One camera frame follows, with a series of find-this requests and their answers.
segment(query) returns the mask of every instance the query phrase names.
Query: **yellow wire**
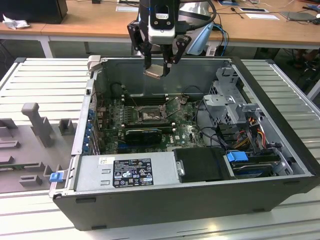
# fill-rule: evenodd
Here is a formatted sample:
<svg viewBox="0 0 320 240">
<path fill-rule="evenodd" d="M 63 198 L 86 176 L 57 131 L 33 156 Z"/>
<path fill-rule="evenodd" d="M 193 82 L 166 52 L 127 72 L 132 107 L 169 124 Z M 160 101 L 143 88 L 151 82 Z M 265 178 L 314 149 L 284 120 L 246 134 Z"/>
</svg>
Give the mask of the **yellow wire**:
<svg viewBox="0 0 320 240">
<path fill-rule="evenodd" d="M 243 145 L 245 145 L 249 141 L 249 138 L 247 137 L 244 141 L 240 142 L 239 144 L 235 145 L 234 148 L 239 148 Z"/>
</svg>

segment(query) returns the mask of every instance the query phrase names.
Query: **robotic arm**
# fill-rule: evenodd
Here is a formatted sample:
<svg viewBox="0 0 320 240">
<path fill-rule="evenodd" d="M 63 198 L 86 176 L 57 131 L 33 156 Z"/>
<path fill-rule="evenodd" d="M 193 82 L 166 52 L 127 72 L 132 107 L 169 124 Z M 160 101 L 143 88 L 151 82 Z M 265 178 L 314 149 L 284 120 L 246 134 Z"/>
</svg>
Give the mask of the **robotic arm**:
<svg viewBox="0 0 320 240">
<path fill-rule="evenodd" d="M 198 25 L 179 21 L 180 4 L 193 2 L 208 2 L 213 10 L 212 17 Z M 165 77 L 172 64 L 179 62 L 192 41 L 187 32 L 212 23 L 217 15 L 211 0 L 140 0 L 139 12 L 140 22 L 133 21 L 127 28 L 134 49 L 144 56 L 145 74 L 154 78 Z M 174 54 L 175 39 L 177 52 Z M 152 54 L 163 55 L 163 66 L 151 63 Z"/>
</svg>

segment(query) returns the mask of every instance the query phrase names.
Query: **floor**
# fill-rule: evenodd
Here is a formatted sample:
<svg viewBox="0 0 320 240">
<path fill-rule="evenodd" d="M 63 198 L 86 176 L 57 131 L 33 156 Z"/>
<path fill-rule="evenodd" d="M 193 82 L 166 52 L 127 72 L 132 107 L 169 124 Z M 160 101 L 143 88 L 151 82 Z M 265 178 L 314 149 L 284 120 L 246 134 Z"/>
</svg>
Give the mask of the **floor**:
<svg viewBox="0 0 320 240">
<path fill-rule="evenodd" d="M 3 46 L 0 46 L 0 79 L 17 57 L 45 57 L 38 41 L 2 40 L 1 42 L 10 54 Z M 57 58 L 87 58 L 89 56 L 85 51 L 83 42 L 54 41 L 50 43 L 50 46 Z M 125 57 L 131 55 L 130 43 L 90 42 L 89 47 L 92 55 L 96 54 L 105 57 Z M 253 59 L 256 50 L 255 47 L 230 46 L 226 49 L 225 56 L 238 56 L 241 59 Z M 291 49 L 280 49 L 274 59 L 275 63 L 288 75 L 288 77 L 298 86 L 301 86 L 305 79 L 311 75 L 311 71 L 303 74 L 304 71 L 302 69 L 295 69 L 292 65 L 288 64 L 290 60 L 292 60 Z M 318 96 L 314 102 L 319 106 L 320 97 Z"/>
</svg>

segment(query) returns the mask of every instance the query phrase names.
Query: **phone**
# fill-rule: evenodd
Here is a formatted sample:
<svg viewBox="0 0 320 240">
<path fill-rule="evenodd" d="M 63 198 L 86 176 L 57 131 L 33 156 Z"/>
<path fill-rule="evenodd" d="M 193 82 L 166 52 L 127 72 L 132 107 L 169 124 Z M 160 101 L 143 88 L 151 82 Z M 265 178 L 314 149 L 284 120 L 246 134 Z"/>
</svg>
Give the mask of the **phone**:
<svg viewBox="0 0 320 240">
<path fill-rule="evenodd" d="M 264 8 L 249 8 L 249 7 L 238 7 L 242 12 L 250 12 L 250 13 L 268 13 L 268 11 Z"/>
</svg>

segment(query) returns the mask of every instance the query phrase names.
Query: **white sticker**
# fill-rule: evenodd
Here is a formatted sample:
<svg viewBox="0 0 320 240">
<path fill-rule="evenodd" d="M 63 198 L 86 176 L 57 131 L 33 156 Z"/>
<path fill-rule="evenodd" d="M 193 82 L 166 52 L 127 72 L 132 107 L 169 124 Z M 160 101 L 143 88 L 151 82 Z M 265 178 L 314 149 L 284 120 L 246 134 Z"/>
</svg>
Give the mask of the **white sticker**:
<svg viewBox="0 0 320 240">
<path fill-rule="evenodd" d="M 113 164 L 115 160 L 114 156 L 111 157 L 99 157 L 99 165 L 100 164 Z"/>
<path fill-rule="evenodd" d="M 156 13 L 155 17 L 157 19 L 168 19 L 169 18 L 169 14 L 167 14 L 167 13 Z"/>
</svg>

